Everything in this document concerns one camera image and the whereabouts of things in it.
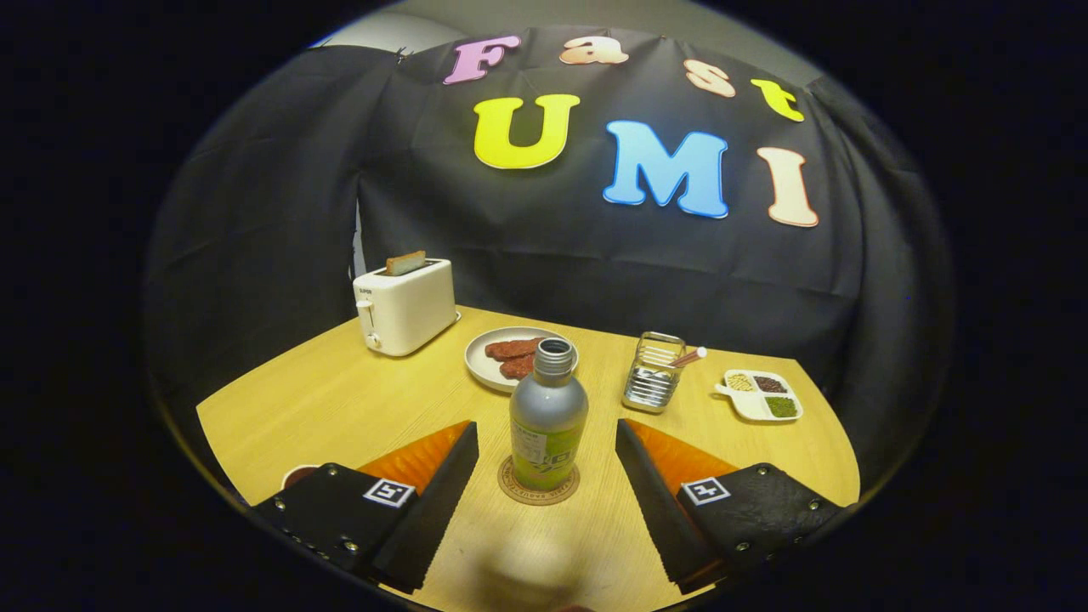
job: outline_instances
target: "colorful foam letter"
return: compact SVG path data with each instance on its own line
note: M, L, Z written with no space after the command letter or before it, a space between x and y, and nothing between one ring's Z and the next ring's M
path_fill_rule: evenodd
M753 78L752 85L763 89L763 99L767 100L767 106L769 106L771 110L778 114L784 117L786 119L792 119L798 123L805 120L805 115L790 107L790 102L795 102L798 99L793 97L793 94L782 89L778 83L775 83L774 81L764 81L762 78Z
M506 49L514 49L521 45L521 39L517 36L504 36L502 38L490 38L479 42L466 42L455 47L457 51L457 63L454 64L454 72L443 81L446 85L460 83L462 81L475 81L487 76L487 71L480 68L481 64L495 65L503 61L503 53Z
M721 199L721 154L729 148L725 140L691 132L670 156L645 123L613 121L605 128L616 136L616 176L604 191L606 200L631 206L645 201L639 188L641 169L659 206L672 199L687 176L688 189L677 200L681 210L714 219L729 213Z
M627 61L628 54L619 46L619 40L607 36L583 36L564 44L567 50L559 54L565 64L618 64Z
M698 60L684 60L683 66L688 69L688 81L691 81L695 87L706 89L722 98L732 98L737 95L737 89L733 89L732 84L729 83L729 75L720 68Z
M775 147L761 147L755 154L767 161L770 181L775 185L775 204L767 209L767 215L779 223L799 228L813 228L819 223L819 217L808 206L805 181L801 176L801 164L805 158L789 149Z
M582 100L569 94L549 94L536 98L544 109L544 125L535 145L518 147L510 144L510 122L514 111L524 102L521 98L484 100L472 110L480 115L473 148L480 161L504 170L536 168L559 157L567 146L570 109Z

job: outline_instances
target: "metal utensil holder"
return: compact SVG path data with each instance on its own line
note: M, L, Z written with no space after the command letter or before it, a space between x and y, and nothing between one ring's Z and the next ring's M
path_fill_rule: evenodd
M687 348L684 341L675 335L656 331L643 333L627 375L623 405L655 414L665 412L683 370L682 367L669 367L669 364L682 357Z

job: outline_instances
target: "bottle label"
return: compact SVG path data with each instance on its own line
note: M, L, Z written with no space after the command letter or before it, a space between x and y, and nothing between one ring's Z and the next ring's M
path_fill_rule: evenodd
M547 436L530 431L510 420L510 434L514 438L514 453L526 461L541 463L547 449Z
M531 489L558 487L574 467L574 452L582 438L582 425L551 433L540 433L514 420L514 477Z

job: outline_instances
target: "white sectioned tray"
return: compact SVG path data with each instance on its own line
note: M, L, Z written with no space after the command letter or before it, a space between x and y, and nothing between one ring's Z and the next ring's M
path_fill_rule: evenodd
M517 387L520 381L503 376L503 374L498 371L498 367L503 365L503 363L497 359L492 359L484 354L484 348L492 342L532 340L534 338L558 338L559 340L567 341L567 343L574 350L573 368L578 368L578 347L574 346L574 343L554 331L531 327L499 328L478 335L472 342L469 343L468 347L465 348L465 365L469 367L469 371L472 372L472 376L484 385L490 387L495 391L502 391L503 393L514 393L514 388Z
M742 375L745 377L752 391L745 391L739 389L735 383L730 382L729 378L734 375ZM759 382L755 377L761 377L763 379L770 379L771 381L778 382L786 392L778 391L764 391L759 387ZM721 377L722 382L726 384L715 384L715 390L722 395L729 395L732 400L733 407L737 408L737 413L749 420L796 420L805 414L804 407L801 406L801 400L793 394L793 389L790 387L786 379L774 372L756 371L756 370L727 370L725 376ZM768 397L789 397L793 405L798 408L798 414L795 416L779 417L770 413L770 406L767 405Z

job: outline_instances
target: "coaster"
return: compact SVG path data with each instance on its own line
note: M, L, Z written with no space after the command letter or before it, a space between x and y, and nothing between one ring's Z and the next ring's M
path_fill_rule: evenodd
M570 476L561 485L551 491L534 491L526 489L514 479L514 457L508 456L498 467L498 488L511 499L529 505L552 505L574 494L578 482L578 466L570 470Z

